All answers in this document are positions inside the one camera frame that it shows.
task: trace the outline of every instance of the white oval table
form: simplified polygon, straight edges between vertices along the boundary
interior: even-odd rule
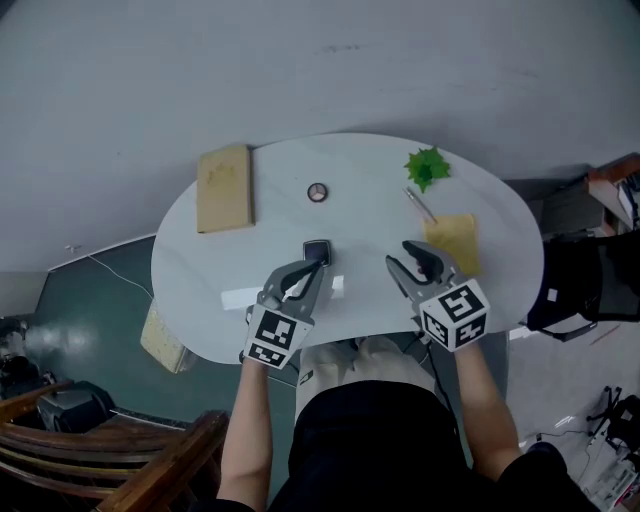
[[[416,330],[410,304],[388,274],[385,256],[415,262],[403,240],[422,240],[422,221],[403,187],[409,153],[430,146],[366,134],[289,140],[253,151],[254,227],[196,232],[196,184],[173,204],[158,231],[151,275],[157,307],[191,351],[238,363],[244,312],[276,268],[302,258],[302,243],[328,239],[333,265],[325,275],[304,346]],[[512,328],[533,305],[543,271],[540,232],[527,205],[506,184],[446,151],[451,178],[427,188],[435,215],[472,213],[492,307],[488,330]],[[327,185],[322,203],[307,198]]]

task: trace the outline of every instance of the gray wall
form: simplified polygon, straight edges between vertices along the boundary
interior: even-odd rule
[[[0,317],[35,312],[46,272],[0,272]]]
[[[0,269],[153,232],[200,153],[358,130],[501,176],[640,141],[627,0],[20,0],[0,20]]]

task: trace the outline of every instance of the cardboard piece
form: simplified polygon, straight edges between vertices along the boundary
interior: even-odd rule
[[[205,153],[198,162],[197,230],[213,233],[254,224],[247,146]]]

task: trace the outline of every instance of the black shirt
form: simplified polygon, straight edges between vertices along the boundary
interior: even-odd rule
[[[433,393],[411,384],[324,391],[298,418],[289,480],[269,510],[596,510],[546,453],[518,458],[497,483],[474,473],[454,425]],[[225,500],[194,510],[250,512]]]

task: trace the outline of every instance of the green leaf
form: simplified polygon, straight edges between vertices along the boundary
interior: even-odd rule
[[[434,179],[448,177],[451,166],[434,146],[431,149],[420,149],[415,155],[410,153],[409,162],[404,167],[409,170],[409,179],[424,192]]]

